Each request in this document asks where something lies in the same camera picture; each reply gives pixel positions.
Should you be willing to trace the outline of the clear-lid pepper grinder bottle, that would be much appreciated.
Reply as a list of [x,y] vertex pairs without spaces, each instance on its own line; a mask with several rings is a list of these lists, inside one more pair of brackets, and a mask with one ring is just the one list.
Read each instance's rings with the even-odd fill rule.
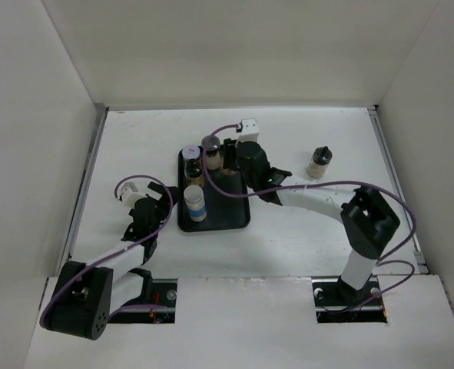
[[221,165],[220,139],[216,135],[208,135],[202,139],[201,145],[206,154],[204,162],[207,169],[210,171],[219,169]]

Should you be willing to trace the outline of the silver-lid blue-label jar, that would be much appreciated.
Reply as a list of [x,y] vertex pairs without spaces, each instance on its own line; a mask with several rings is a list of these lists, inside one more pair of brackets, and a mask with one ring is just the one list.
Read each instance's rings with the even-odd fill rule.
[[184,189],[184,201],[192,221],[201,222],[207,217],[203,188],[199,185],[189,185]]

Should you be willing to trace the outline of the pink-cap spice bottle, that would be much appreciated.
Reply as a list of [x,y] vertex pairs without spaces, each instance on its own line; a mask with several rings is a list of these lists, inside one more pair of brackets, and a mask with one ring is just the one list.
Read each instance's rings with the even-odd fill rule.
[[222,169],[222,172],[224,175],[227,175],[227,176],[232,176],[232,175],[236,175],[239,173],[239,168],[234,168],[234,169],[231,169],[231,168],[223,168]]

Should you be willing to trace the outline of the black-cap spice bottle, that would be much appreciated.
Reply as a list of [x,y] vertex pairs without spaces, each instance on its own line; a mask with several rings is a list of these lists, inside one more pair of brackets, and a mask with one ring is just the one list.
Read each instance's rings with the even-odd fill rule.
[[184,176],[188,185],[204,186],[204,173],[199,160],[188,160],[184,166]]

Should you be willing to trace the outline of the red-label white-lid jar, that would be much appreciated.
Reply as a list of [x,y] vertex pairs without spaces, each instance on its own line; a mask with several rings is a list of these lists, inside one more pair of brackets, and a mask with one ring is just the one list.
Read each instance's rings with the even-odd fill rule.
[[198,161],[201,157],[201,149],[197,145],[186,145],[182,148],[181,154],[186,162],[190,160]]

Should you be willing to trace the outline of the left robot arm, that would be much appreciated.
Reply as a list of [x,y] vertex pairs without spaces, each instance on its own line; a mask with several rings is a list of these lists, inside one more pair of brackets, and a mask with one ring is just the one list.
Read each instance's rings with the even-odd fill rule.
[[108,324],[174,322],[177,282],[153,278],[144,265],[179,191],[155,181],[148,188],[160,197],[140,194],[133,183],[125,183],[118,199],[130,208],[131,223],[121,244],[95,261],[64,264],[39,318],[42,328],[95,341]]

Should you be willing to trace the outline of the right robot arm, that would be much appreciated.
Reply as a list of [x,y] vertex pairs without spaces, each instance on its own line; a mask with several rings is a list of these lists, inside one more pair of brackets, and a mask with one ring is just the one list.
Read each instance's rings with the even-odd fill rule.
[[224,140],[224,167],[240,173],[247,187],[266,203],[302,208],[341,223],[351,247],[337,282],[337,295],[355,304],[365,294],[377,261],[400,226],[378,189],[359,184],[352,191],[323,186],[272,167],[255,141]]

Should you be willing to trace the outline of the black rectangular tray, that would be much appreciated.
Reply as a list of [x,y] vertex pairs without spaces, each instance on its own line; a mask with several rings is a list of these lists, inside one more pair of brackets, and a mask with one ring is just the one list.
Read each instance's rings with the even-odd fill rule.
[[187,179],[184,175],[184,159],[182,150],[178,153],[177,186],[180,192],[180,200],[177,202],[177,225],[188,233],[205,231],[227,231],[241,229],[250,222],[250,205],[247,198],[225,197],[205,181],[204,197],[207,216],[201,222],[191,219],[184,200],[184,189],[187,187]]

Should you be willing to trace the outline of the black-knob grinder bottle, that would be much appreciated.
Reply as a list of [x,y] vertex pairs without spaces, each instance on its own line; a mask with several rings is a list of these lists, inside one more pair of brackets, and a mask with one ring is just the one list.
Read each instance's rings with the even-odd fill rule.
[[307,166],[307,174],[314,179],[324,176],[327,167],[333,157],[332,151],[328,146],[321,146],[314,150],[310,163]]

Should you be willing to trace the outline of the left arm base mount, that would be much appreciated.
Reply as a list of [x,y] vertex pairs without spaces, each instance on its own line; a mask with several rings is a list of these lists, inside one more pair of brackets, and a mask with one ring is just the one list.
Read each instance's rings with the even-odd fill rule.
[[113,284],[109,323],[173,324],[177,293],[177,279],[153,278],[135,268]]

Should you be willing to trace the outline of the left metal side rail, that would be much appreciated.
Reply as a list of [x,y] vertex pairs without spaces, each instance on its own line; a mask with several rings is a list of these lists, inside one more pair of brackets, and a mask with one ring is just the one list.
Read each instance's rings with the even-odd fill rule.
[[62,269],[64,263],[71,258],[73,250],[75,248],[76,237],[78,235],[81,217],[83,215],[86,198],[88,196],[91,177],[98,156],[98,150],[105,127],[105,122],[108,116],[109,107],[105,104],[95,103],[94,107],[96,110],[96,119],[94,122],[91,140],[88,147],[88,153],[85,160],[85,166],[81,176],[81,183],[79,185],[78,195],[76,197],[75,206],[72,212],[68,233],[66,235],[65,243],[62,248],[61,256],[58,260],[58,263],[56,264],[55,272],[57,274]]

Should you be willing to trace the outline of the metal side rail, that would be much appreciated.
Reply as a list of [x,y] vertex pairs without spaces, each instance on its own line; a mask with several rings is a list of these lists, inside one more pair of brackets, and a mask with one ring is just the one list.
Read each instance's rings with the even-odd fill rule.
[[[376,134],[377,141],[379,143],[380,150],[383,154],[383,160],[385,162],[386,170],[390,178],[391,188],[393,193],[396,194],[402,201],[406,201],[402,186],[399,182],[399,177],[396,172],[395,165],[393,163],[392,156],[390,154],[389,146],[386,142],[386,138],[383,132],[382,125],[380,123],[379,115],[378,115],[378,106],[374,105],[368,108],[368,114],[370,121],[372,122],[372,126],[374,132]],[[404,236],[407,236],[412,229],[413,223],[412,218],[410,217],[409,213],[401,206],[398,206],[397,214],[401,218],[401,227],[404,230]],[[424,258],[423,252],[421,250],[419,240],[417,235],[414,234],[413,237],[408,241],[406,246],[403,246],[400,251],[394,253],[390,259],[397,258],[397,255],[400,254],[401,251],[404,250],[413,251],[413,258],[412,260],[416,262],[417,268],[416,271],[418,274],[429,274],[429,269],[426,264],[426,259]]]
[[61,256],[58,260],[58,263],[56,264],[55,272],[57,274],[62,269],[64,263],[71,258],[73,250],[75,248],[76,237],[78,235],[81,217],[83,215],[86,198],[88,196],[91,177],[98,156],[98,150],[105,127],[105,122],[108,116],[109,107],[105,104],[95,103],[94,107],[96,110],[96,119],[94,122],[91,140],[88,147],[88,153],[85,160],[85,166],[81,176],[81,183],[79,185],[78,195],[76,197],[75,206],[72,212],[68,233],[66,235],[65,243],[62,248]]

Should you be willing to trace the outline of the right metal side rail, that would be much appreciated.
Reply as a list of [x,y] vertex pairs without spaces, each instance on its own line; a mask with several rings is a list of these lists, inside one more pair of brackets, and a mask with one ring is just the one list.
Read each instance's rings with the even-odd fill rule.
[[[393,193],[396,194],[402,201],[406,201],[402,186],[399,182],[399,177],[396,172],[395,165],[393,163],[392,156],[390,154],[389,146],[386,142],[386,138],[383,132],[382,125],[380,123],[379,115],[378,115],[378,106],[374,105],[368,108],[368,114],[370,121],[372,122],[372,126],[374,132],[376,134],[377,141],[379,143],[380,150],[383,154],[383,160],[385,162],[386,170],[390,178],[391,188]],[[401,206],[398,206],[397,214],[401,218],[401,227],[404,230],[404,236],[407,236],[412,229],[413,223],[412,218],[410,217],[409,213]],[[418,274],[429,274],[429,269],[426,264],[426,259],[424,258],[423,252],[421,250],[419,240],[417,235],[414,234],[413,237],[408,241],[406,246],[403,246],[400,251],[394,253],[390,259],[397,258],[397,255],[400,254],[401,251],[404,250],[413,251],[413,258],[412,260],[416,262],[417,268],[416,271]]]

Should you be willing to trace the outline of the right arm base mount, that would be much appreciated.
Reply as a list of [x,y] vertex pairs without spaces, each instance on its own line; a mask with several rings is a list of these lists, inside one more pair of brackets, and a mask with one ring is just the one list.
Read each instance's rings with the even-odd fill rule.
[[361,290],[344,287],[337,278],[312,280],[316,320],[320,324],[386,323],[380,285],[371,277]]

